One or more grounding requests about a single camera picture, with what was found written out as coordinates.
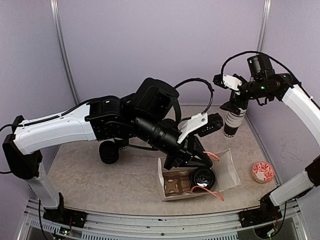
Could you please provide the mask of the black plastic cup lid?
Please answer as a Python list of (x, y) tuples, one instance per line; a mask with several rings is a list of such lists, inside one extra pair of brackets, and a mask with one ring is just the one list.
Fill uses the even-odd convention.
[(189, 175), (191, 187), (203, 187), (211, 190), (216, 182), (216, 175), (210, 168), (196, 168)]

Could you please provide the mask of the white paper bag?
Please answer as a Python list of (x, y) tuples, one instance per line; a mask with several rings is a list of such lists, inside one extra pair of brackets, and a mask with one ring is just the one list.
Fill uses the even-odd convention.
[(183, 196), (176, 196), (176, 197), (166, 197), (164, 192), (164, 179), (163, 179), (163, 173), (165, 172), (175, 172), (175, 171), (186, 171), (186, 170), (195, 170), (195, 167), (187, 167), (187, 168), (173, 168), (171, 170), (167, 170), (164, 168), (164, 157), (159, 157), (157, 160), (157, 173), (158, 173), (158, 189), (160, 194), (161, 201), (173, 201), (173, 200), (181, 200), (181, 199), (188, 199), (188, 198), (195, 198), (198, 196), (207, 195), (209, 193), (214, 193), (221, 196), (221, 193), (225, 190), (234, 188), (241, 184), (240, 178), (238, 176), (238, 173), (235, 169), (231, 150), (223, 150), (216, 155), (219, 157), (219, 161), (214, 161), (213, 166), (211, 167), (211, 170), (215, 173), (216, 181), (211, 190), (208, 191), (208, 193), (190, 193)]

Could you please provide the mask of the brown cardboard cup carrier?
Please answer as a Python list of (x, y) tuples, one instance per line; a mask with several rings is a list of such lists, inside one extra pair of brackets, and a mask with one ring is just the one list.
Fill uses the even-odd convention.
[(179, 197), (191, 193), (192, 183), (190, 176), (194, 170), (168, 171), (162, 174), (164, 183), (164, 195), (169, 197)]

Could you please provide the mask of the black paper coffee cup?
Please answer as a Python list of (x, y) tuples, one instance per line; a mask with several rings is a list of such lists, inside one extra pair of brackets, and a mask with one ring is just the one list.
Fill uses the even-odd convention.
[(204, 194), (208, 193), (208, 189), (202, 186), (193, 186), (190, 192), (193, 194)]

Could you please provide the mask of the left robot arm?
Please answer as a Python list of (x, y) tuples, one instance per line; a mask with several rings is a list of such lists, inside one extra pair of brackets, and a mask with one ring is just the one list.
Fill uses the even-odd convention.
[(197, 138), (209, 122), (206, 111), (182, 128), (179, 92), (168, 83), (146, 78), (135, 93), (92, 98), (50, 116), (27, 120), (17, 116), (2, 144), (10, 171), (27, 182), (46, 212), (63, 223), (70, 218), (61, 193), (50, 183), (41, 150), (72, 142), (139, 138), (166, 155), (165, 168), (210, 168), (212, 161)]

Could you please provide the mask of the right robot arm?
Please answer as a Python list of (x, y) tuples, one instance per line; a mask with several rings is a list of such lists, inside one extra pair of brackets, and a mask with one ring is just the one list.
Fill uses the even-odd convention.
[[(220, 106), (226, 111), (223, 133), (232, 138), (237, 132), (245, 116), (248, 103), (251, 100), (265, 106), (268, 102), (277, 99), (291, 109), (307, 127), (316, 142), (320, 141), (320, 107), (307, 94), (295, 75), (275, 58), (259, 51), (252, 51), (252, 57), (247, 64), (252, 77), (245, 80), (237, 74), (227, 75), (222, 69), (213, 78), (213, 83), (223, 89), (231, 91), (229, 101)], [(272, 62), (286, 70), (285, 73), (276, 73)], [(299, 173), (280, 187), (267, 193), (260, 199), (260, 206), (256, 210), (256, 218), (266, 222), (285, 202), (299, 198), (311, 189), (320, 185), (320, 159), (316, 158), (302, 173)]]

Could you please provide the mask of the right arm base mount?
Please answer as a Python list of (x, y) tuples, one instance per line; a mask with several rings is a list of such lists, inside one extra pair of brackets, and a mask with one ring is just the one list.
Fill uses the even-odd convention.
[(259, 203), (260, 206), (258, 208), (243, 210), (238, 214), (242, 228), (260, 225), (282, 218), (280, 207), (272, 203), (268, 194), (263, 196)]

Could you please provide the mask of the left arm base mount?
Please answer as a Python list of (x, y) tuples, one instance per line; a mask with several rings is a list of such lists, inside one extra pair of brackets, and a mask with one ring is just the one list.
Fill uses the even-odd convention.
[(87, 213), (80, 210), (74, 210), (64, 207), (64, 197), (61, 192), (58, 193), (59, 205), (57, 209), (44, 209), (43, 218), (55, 223), (68, 225), (69, 227), (84, 228), (87, 220)]

